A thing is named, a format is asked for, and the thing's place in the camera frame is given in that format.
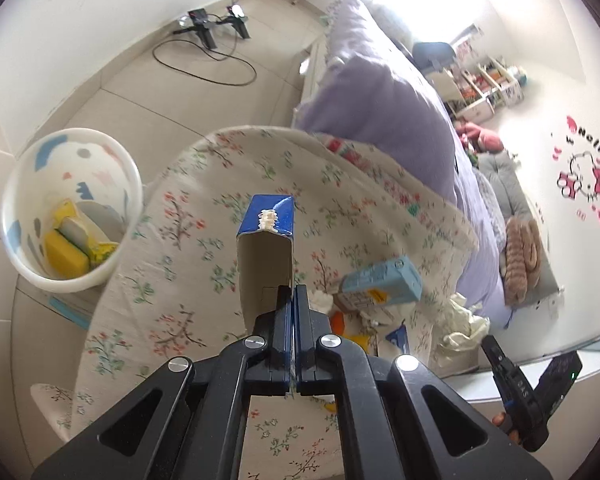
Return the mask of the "orange plastic wrapper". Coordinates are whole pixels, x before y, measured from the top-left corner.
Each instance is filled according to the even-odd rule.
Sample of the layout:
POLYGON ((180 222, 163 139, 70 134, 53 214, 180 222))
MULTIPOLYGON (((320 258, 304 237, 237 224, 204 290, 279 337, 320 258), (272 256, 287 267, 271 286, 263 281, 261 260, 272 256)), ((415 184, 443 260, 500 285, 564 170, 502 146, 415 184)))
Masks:
POLYGON ((358 322, 344 313, 336 311, 329 315, 329 324, 335 335, 355 342, 366 353, 370 352, 370 335, 362 331, 358 322))

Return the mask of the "light blue milk carton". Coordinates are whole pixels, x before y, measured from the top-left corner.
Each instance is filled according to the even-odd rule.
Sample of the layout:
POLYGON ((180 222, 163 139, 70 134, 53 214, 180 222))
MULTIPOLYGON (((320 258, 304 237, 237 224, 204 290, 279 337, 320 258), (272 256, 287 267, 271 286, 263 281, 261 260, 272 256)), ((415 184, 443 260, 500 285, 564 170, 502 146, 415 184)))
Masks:
POLYGON ((407 256, 375 263, 346 275, 335 304, 345 311, 370 312, 422 298, 422 278, 407 256))

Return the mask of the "dark blue cardboard box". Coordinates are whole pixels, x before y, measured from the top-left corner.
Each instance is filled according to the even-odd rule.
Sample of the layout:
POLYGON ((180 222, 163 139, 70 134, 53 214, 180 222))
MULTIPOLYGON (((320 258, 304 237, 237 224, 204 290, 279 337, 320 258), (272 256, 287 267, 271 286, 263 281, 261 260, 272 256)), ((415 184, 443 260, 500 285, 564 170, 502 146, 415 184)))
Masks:
POLYGON ((236 235, 239 298, 245 328, 276 309, 280 286, 294 280, 294 198, 257 194, 236 235))

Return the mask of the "white patterned trash bin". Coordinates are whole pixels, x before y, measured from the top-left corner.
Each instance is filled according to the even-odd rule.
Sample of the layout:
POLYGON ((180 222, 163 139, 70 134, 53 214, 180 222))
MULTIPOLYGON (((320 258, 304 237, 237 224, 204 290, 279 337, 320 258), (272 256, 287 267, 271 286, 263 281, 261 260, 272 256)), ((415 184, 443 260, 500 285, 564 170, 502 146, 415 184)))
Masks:
POLYGON ((93 129, 64 129, 18 158, 1 204, 2 239, 29 283, 80 292, 108 281, 142 210, 142 179, 126 149, 93 129))

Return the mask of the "white plastic bag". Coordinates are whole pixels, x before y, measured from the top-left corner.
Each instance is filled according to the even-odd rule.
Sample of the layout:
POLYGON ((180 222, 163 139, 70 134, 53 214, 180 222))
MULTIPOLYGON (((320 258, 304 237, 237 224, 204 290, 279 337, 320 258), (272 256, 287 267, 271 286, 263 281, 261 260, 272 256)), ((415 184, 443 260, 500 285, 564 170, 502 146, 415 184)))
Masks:
POLYGON ((429 358, 438 376, 460 375, 478 368, 480 346, 491 327, 488 318, 476 313, 481 307, 468 306, 458 292, 443 304, 432 332, 429 358))

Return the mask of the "small blue carton piece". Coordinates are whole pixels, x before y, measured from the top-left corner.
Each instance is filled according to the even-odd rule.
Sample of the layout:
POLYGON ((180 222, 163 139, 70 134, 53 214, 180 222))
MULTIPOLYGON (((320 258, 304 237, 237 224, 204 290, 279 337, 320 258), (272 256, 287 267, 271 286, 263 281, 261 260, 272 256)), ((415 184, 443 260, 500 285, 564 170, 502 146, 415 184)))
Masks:
POLYGON ((389 344, 395 346, 401 354, 409 354, 410 347, 408 346, 406 326, 401 323, 397 328, 392 330, 385 336, 385 340, 389 344))

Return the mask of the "brown knitted pillow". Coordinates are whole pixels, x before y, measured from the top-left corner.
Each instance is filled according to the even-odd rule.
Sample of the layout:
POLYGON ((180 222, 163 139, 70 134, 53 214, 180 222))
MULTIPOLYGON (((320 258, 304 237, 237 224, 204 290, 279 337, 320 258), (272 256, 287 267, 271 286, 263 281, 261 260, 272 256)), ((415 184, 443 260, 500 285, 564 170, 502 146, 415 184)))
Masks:
POLYGON ((521 306, 538 286, 544 248, 534 219, 513 216, 506 221, 506 245, 501 253, 501 278, 505 303, 521 306))

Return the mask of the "floral beige blanket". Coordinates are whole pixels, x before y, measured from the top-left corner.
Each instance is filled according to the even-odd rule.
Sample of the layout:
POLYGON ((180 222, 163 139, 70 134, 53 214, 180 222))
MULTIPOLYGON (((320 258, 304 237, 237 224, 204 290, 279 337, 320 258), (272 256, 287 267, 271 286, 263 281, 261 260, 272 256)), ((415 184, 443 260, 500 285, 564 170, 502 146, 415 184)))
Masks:
POLYGON ((478 246, 468 219, 370 145, 326 134, 247 127, 210 134, 155 180, 114 277, 99 299, 71 389, 35 385, 34 402, 68 441, 166 360, 202 360, 245 335, 236 233, 252 196, 294 198, 294 282, 333 294, 349 273, 407 256, 416 304, 358 318, 370 350, 406 326, 429 363, 443 304, 478 246))

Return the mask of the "crumpled white tissue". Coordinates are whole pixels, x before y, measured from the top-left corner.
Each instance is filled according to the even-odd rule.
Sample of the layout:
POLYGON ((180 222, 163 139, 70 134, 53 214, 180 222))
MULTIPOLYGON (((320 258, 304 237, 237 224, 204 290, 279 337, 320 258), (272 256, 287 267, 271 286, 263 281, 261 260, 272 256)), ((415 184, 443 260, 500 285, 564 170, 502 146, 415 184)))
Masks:
POLYGON ((321 290, 311 290, 308 293, 309 307, 311 310, 320 312, 324 315, 329 315, 334 306, 334 298, 327 292, 321 290))

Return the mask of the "yellow crumpled wrapper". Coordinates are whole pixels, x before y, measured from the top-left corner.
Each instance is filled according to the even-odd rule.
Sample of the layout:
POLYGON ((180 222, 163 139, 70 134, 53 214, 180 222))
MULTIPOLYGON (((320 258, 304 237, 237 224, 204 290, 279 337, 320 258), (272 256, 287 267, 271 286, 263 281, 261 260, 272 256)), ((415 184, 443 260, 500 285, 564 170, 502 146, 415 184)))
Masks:
POLYGON ((52 218, 54 229, 87 255, 92 269, 103 264, 119 246, 72 200, 61 202, 52 218))

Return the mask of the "yellow sponge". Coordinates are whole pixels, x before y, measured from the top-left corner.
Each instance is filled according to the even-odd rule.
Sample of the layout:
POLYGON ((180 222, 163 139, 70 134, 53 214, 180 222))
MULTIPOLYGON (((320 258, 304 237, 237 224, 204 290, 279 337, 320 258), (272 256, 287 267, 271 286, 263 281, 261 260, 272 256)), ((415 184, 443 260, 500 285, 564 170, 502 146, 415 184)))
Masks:
POLYGON ((91 270, 87 255, 56 230, 47 232, 44 247, 50 267, 62 278, 80 278, 91 270))

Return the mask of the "grey cushion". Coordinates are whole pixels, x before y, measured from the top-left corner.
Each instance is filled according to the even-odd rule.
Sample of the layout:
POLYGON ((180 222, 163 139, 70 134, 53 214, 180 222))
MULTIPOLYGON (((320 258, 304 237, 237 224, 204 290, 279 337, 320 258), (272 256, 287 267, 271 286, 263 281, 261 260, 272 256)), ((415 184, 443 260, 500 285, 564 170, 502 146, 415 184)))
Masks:
POLYGON ((516 176, 515 164, 506 151, 479 154, 478 169, 492 186, 504 220, 510 217, 532 219, 526 194, 516 176))

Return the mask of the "pink plush toy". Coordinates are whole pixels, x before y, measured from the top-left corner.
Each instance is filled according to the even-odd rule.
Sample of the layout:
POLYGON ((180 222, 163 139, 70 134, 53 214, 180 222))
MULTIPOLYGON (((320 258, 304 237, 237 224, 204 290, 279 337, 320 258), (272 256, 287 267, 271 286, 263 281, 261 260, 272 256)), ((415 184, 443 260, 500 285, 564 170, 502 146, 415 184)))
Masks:
POLYGON ((504 151, 503 141, 495 131, 464 120, 454 122, 454 128, 464 148, 471 146, 476 152, 490 154, 504 151))

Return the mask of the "white storage shelf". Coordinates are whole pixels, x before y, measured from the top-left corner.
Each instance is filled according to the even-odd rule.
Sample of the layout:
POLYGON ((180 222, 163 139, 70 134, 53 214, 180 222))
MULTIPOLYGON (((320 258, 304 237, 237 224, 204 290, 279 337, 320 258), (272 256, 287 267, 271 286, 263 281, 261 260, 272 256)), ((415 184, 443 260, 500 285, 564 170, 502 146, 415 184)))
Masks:
POLYGON ((453 120, 481 124, 505 107, 524 99, 527 74, 515 65, 506 66, 488 56, 471 68, 457 63, 440 66, 425 75, 436 89, 453 120))

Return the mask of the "white bed frame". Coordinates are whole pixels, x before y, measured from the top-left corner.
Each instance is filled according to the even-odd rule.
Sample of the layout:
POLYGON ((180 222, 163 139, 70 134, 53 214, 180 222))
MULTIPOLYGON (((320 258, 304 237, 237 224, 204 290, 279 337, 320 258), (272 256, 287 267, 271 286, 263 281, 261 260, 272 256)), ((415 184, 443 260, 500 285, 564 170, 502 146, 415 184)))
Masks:
POLYGON ((295 127, 299 120, 302 108, 317 94, 321 80, 326 73, 326 37, 324 35, 315 39, 309 47, 308 57, 301 63, 304 67, 302 76, 302 91, 299 104, 294 108, 291 125, 295 127))

